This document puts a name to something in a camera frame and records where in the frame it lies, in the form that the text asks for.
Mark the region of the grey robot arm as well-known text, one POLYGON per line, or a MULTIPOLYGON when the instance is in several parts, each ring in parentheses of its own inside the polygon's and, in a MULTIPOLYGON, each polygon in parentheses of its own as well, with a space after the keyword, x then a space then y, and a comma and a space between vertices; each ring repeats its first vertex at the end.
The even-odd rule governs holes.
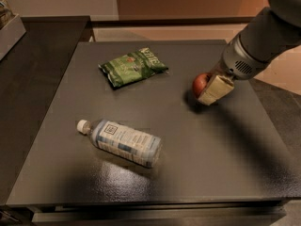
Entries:
POLYGON ((273 59, 301 44, 301 0, 268 0, 251 22, 225 47, 218 63, 193 82, 196 99, 211 105, 248 80, 273 59))

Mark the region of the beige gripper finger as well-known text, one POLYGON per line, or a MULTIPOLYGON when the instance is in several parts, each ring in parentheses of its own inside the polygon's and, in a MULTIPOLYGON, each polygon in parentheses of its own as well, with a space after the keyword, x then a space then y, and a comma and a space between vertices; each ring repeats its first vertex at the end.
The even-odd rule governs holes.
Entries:
POLYGON ((229 94, 234 89, 234 83, 226 76, 214 74, 204 91, 198 96, 198 101, 204 105, 211 105, 229 94))

